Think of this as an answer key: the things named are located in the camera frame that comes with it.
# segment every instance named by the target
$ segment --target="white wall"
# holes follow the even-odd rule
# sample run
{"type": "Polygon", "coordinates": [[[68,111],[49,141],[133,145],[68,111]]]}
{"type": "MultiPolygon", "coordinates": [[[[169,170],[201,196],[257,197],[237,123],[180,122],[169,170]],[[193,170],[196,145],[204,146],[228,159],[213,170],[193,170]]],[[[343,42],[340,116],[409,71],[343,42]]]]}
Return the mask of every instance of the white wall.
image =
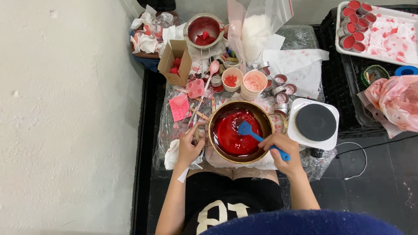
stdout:
{"type": "Polygon", "coordinates": [[[2,2],[0,234],[129,233],[143,70],[126,1],[2,2]]]}
{"type": "MultiPolygon", "coordinates": [[[[291,25],[320,24],[329,10],[337,7],[343,0],[292,0],[294,16],[289,20],[291,25]]],[[[251,0],[237,0],[245,8],[251,0]]],[[[372,5],[417,4],[418,0],[367,0],[372,5]]],[[[176,0],[176,12],[185,20],[189,20],[198,11],[206,11],[228,22],[226,0],[176,0]]]]}

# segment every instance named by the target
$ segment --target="cardboard box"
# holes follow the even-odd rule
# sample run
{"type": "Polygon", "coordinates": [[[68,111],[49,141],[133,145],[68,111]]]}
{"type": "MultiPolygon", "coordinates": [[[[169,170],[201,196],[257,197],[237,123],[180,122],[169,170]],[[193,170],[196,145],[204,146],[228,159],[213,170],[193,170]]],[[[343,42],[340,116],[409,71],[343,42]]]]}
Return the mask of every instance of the cardboard box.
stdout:
{"type": "Polygon", "coordinates": [[[158,71],[164,75],[170,84],[185,87],[189,79],[191,69],[191,58],[185,40],[170,40],[170,44],[166,44],[160,63],[158,64],[158,71]],[[176,58],[181,58],[180,68],[177,74],[171,74],[173,62],[176,58]]]}

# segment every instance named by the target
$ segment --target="hand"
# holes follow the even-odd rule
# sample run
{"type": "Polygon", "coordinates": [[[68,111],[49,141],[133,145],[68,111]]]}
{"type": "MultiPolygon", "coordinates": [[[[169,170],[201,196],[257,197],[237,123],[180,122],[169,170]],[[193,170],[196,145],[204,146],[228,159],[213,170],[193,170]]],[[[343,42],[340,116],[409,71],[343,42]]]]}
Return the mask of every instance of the hand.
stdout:
{"type": "Polygon", "coordinates": [[[273,145],[279,147],[285,153],[290,155],[289,161],[283,161],[277,149],[270,150],[271,156],[274,159],[274,164],[280,172],[286,174],[288,177],[293,177],[305,173],[302,167],[301,158],[299,156],[298,142],[293,141],[289,137],[276,132],[272,135],[269,135],[265,140],[260,142],[258,147],[267,151],[273,145]]]}
{"type": "Polygon", "coordinates": [[[196,140],[194,132],[198,125],[202,122],[196,123],[186,134],[180,138],[180,146],[178,148],[177,163],[189,166],[199,156],[205,145],[205,135],[199,132],[199,143],[194,146],[192,141],[196,140]]]}

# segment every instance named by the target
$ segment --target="pot handle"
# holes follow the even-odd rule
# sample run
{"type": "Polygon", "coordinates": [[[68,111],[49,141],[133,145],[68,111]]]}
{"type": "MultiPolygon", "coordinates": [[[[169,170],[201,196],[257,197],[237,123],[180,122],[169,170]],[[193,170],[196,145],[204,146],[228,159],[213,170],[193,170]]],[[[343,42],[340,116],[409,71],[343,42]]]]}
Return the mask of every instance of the pot handle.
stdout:
{"type": "Polygon", "coordinates": [[[272,113],[272,114],[269,114],[269,116],[273,116],[273,115],[280,115],[282,117],[283,125],[284,125],[283,133],[282,134],[286,134],[286,131],[287,131],[287,127],[288,126],[287,126],[287,121],[286,121],[285,116],[283,114],[281,114],[281,113],[272,113]]]}
{"type": "Polygon", "coordinates": [[[199,143],[199,127],[200,126],[204,126],[204,125],[209,125],[209,123],[203,123],[203,124],[199,124],[196,128],[196,130],[194,131],[194,136],[196,137],[196,142],[199,143]]]}

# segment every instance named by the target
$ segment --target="black burner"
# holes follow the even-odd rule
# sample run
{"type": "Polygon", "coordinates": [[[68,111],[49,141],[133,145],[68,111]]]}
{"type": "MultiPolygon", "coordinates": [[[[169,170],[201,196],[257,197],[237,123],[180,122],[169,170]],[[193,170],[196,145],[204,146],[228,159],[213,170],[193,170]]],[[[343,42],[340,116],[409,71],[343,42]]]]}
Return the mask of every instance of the black burner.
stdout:
{"type": "Polygon", "coordinates": [[[296,115],[296,127],[306,138],[313,141],[324,141],[334,135],[337,122],[328,108],[311,104],[299,110],[296,115]]]}

